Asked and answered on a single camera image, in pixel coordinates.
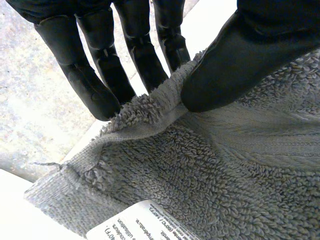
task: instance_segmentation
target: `concrete floor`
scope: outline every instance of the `concrete floor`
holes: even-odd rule
[[[191,58],[212,42],[237,7],[236,0],[198,1],[185,1],[181,26]],[[150,9],[152,43],[168,72],[158,47],[153,6]],[[129,56],[114,8],[113,14],[118,55],[134,90],[138,95],[143,94],[146,90]],[[106,123],[95,120],[89,113],[33,25],[5,1],[0,1],[0,32],[0,169],[33,182],[50,167],[31,163],[60,163],[70,159]],[[95,68],[84,36],[82,33],[80,36]]]

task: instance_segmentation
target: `white surface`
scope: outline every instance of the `white surface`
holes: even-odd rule
[[[193,9],[185,16],[181,25],[181,32],[186,39],[186,46],[191,59],[194,58],[195,54],[206,49],[211,44],[218,35],[221,27],[236,11],[236,9],[237,0],[200,0],[193,7]],[[156,49],[156,54],[159,57],[164,70],[168,76],[170,76],[165,57],[160,47]],[[130,82],[138,96],[147,94],[137,72]],[[71,159],[72,156],[81,151],[94,136],[98,135],[101,127],[106,124],[106,122],[96,120],[81,140],[67,154],[63,161]]]
[[[151,200],[138,202],[91,229],[88,240],[200,240]]]
[[[23,199],[31,185],[0,169],[0,239],[83,240]]]

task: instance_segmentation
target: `terry cloth towel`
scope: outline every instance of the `terry cloth towel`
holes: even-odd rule
[[[190,113],[182,66],[25,193],[85,236],[153,200],[203,240],[319,239],[320,49],[226,107]]]

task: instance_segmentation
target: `white label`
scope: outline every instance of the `white label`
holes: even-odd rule
[[[91,229],[88,240],[200,240],[151,200],[138,202]]]

